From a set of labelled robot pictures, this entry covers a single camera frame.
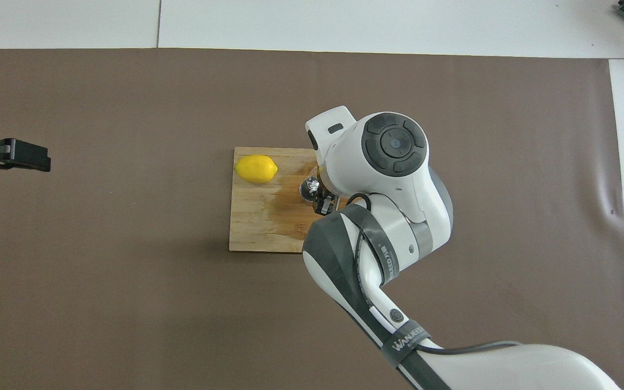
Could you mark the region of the brown paper table mat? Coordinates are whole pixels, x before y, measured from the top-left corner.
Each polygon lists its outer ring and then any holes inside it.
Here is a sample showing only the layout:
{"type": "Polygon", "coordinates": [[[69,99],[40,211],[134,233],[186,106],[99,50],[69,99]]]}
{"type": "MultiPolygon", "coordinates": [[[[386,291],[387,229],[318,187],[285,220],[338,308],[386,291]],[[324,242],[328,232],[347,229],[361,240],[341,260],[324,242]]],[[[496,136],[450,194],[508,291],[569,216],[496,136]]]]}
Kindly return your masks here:
{"type": "Polygon", "coordinates": [[[569,348],[624,388],[608,60],[0,50],[0,390],[410,390],[302,256],[229,249],[233,149],[345,105],[430,141],[454,230],[387,294],[435,341],[569,348]]]}

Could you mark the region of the yellow lemon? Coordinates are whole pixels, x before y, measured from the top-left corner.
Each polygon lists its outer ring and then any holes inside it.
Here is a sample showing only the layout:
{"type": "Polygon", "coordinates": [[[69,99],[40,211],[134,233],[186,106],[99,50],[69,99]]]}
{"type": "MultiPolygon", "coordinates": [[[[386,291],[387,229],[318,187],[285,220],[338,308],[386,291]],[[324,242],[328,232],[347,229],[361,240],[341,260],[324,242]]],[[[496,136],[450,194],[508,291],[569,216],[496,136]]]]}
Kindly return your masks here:
{"type": "Polygon", "coordinates": [[[268,155],[246,155],[233,167],[238,177],[253,184],[270,182],[279,171],[275,161],[268,155]]]}

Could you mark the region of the wooden cutting board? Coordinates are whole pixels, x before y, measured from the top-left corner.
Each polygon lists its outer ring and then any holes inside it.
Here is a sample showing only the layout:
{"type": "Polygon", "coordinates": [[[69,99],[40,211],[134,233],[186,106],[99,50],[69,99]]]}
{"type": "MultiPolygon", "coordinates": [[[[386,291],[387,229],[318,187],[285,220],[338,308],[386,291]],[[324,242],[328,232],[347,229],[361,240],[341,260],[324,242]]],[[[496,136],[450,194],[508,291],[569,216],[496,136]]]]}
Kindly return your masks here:
{"type": "Polygon", "coordinates": [[[235,147],[233,162],[267,155],[279,170],[264,184],[232,178],[229,249],[299,254],[313,222],[322,219],[300,195],[299,186],[317,166],[311,148],[235,147]]]}

